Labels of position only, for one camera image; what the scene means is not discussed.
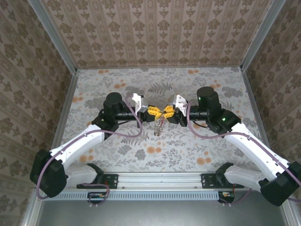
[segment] orange polka dot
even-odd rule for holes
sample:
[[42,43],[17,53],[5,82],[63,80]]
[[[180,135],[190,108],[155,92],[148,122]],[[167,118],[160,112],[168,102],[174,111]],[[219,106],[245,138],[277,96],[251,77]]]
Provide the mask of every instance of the orange polka dot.
[[199,129],[199,128],[200,128],[200,127],[199,127],[198,125],[196,125],[196,124],[193,124],[192,126],[193,126],[193,128],[195,128],[195,129]]
[[73,97],[72,102],[73,102],[73,103],[76,103],[78,100],[79,100],[78,97]]
[[86,162],[87,161],[87,156],[86,155],[80,156],[79,161],[80,162]]
[[197,158],[197,164],[198,165],[204,165],[205,164],[205,160],[203,158]]
[[157,148],[156,148],[156,152],[157,152],[157,153],[160,153],[161,151],[162,151],[162,148],[160,148],[160,147],[157,147]]
[[206,161],[207,163],[211,163],[211,159],[210,159],[210,158],[206,158],[205,161]]
[[154,154],[155,153],[155,148],[154,147],[148,147],[147,148],[147,153]]

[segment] metal plate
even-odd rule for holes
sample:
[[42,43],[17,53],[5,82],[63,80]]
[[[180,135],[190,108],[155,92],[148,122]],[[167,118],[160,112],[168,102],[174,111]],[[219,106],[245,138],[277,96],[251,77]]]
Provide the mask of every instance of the metal plate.
[[[48,198],[45,201],[80,201],[88,200],[87,195],[90,192],[79,191],[79,192],[61,192],[58,196]],[[111,191],[108,197],[110,200],[118,201],[182,201],[182,200],[218,200],[217,191],[195,191],[195,192],[136,192],[136,191]]]

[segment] black end cap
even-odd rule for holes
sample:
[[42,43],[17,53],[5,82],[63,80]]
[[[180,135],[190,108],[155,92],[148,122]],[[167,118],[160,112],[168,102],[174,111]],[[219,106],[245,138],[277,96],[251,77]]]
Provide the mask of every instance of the black end cap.
[[[38,183],[40,173],[46,164],[46,162],[51,158],[51,154],[44,149],[40,150],[33,162],[32,171],[30,173],[30,180],[35,184]],[[61,161],[54,159],[50,165],[45,170],[42,177],[40,189],[45,192],[45,194],[52,198],[60,194],[60,192],[65,188],[67,183],[67,176],[65,175],[65,170]]]
[[[291,164],[288,170],[301,180],[301,165],[298,162]],[[299,188],[297,182],[286,171],[272,181],[262,180],[259,184],[263,197],[275,206],[281,206]]]

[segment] black bracket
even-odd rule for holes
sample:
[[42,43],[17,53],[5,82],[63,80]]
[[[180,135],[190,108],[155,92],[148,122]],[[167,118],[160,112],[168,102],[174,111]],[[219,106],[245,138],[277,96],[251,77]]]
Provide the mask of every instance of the black bracket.
[[[118,174],[105,174],[101,168],[96,166],[93,163],[88,163],[88,166],[93,168],[97,176],[91,184],[105,184],[109,186],[110,189],[117,189],[118,186]],[[77,189],[100,189],[103,188],[102,186],[84,186],[84,185],[77,185]]]
[[[229,183],[226,178],[224,183],[220,183],[216,177],[216,173],[202,173],[201,174],[202,187],[208,188],[228,188],[232,189],[233,184]],[[234,184],[235,188],[244,188],[242,185]]]
[[[233,188],[225,177],[227,168],[233,166],[233,163],[227,162],[217,169],[215,173],[203,173],[201,174],[201,181],[203,188]],[[244,188],[242,185],[234,184],[235,188]]]

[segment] metal frame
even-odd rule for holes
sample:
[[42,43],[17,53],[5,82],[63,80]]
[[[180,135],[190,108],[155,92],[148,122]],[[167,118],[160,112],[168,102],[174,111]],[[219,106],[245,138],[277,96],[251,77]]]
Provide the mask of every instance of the metal frame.
[[68,49],[64,45],[62,39],[60,38],[59,32],[54,27],[53,23],[50,20],[50,17],[45,10],[41,0],[28,0],[29,4],[32,6],[34,12],[38,16],[38,19],[41,21],[44,29],[47,31],[49,37],[51,38],[55,48],[61,55],[63,61],[68,67],[70,73],[74,75],[76,73],[76,63],[73,61],[71,55],[69,54]]
[[240,67],[240,65],[149,65],[149,66],[116,66],[116,67],[79,67],[77,70],[104,70],[104,69],[139,69],[139,68],[200,68],[200,67]]
[[64,133],[64,130],[66,127],[66,123],[67,123],[67,119],[68,119],[69,111],[71,108],[72,99],[74,96],[78,78],[79,77],[77,74],[74,74],[71,77],[71,81],[69,84],[69,88],[67,91],[63,109],[61,112],[60,120],[58,121],[58,125],[57,125],[56,131],[55,131],[55,136],[52,141],[51,149],[58,147],[62,142],[63,133]]
[[257,126],[258,126],[258,130],[259,130],[259,133],[260,133],[260,136],[261,136],[261,140],[268,148],[271,148],[270,145],[269,145],[268,136],[265,132],[265,129],[264,129],[264,126],[263,126],[263,123],[262,123],[262,120],[261,120],[261,117],[260,117],[260,114],[259,114],[259,110],[258,110],[256,101],[255,101],[254,94],[252,92],[251,84],[249,82],[249,79],[248,79],[248,76],[247,76],[245,70],[242,70],[242,76],[243,76],[244,83],[245,83],[245,86],[246,86],[246,91],[247,91],[249,99],[250,99],[251,107],[253,109],[254,116],[255,116],[255,119],[256,119],[256,122],[257,122]]
[[267,36],[269,29],[273,25],[276,17],[278,16],[281,8],[283,7],[285,0],[274,0],[271,3],[270,8],[268,9],[267,14],[265,15],[262,23],[260,24],[258,31],[247,50],[244,59],[241,62],[243,70],[247,70],[251,61],[253,60],[255,54],[257,53],[260,45]]

